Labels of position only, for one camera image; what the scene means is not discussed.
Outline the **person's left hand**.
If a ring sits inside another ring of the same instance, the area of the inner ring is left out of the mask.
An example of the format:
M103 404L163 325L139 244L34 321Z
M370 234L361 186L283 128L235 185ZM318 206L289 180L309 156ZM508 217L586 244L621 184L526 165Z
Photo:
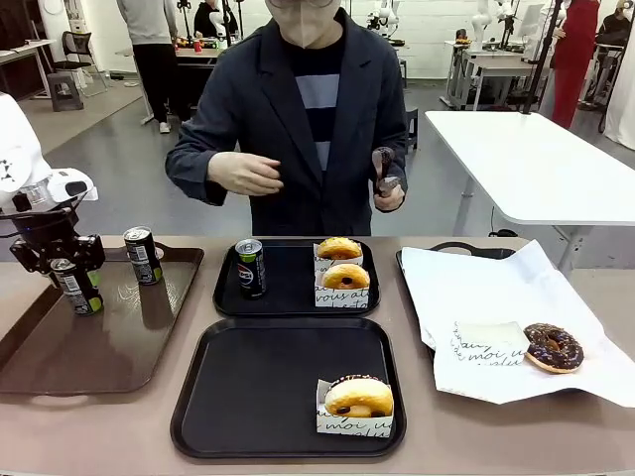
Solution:
M373 201L377 210L389 213L400 208L405 197L401 180L397 177L387 177L379 180L374 189Z

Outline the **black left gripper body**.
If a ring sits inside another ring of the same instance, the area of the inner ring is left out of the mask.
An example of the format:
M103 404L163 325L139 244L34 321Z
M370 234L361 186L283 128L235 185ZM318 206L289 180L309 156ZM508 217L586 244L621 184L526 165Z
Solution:
M21 213L12 219L18 232L17 239L25 240L38 254L44 252L49 260L73 258L74 241L78 237L74 230L77 221L77 215L71 207Z

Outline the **person's right hand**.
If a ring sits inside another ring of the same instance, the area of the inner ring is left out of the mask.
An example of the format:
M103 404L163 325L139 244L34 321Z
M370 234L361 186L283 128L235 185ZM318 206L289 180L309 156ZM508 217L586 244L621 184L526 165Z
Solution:
M206 177L229 192L264 196L283 188L277 167L280 163L241 152L219 152L208 162Z

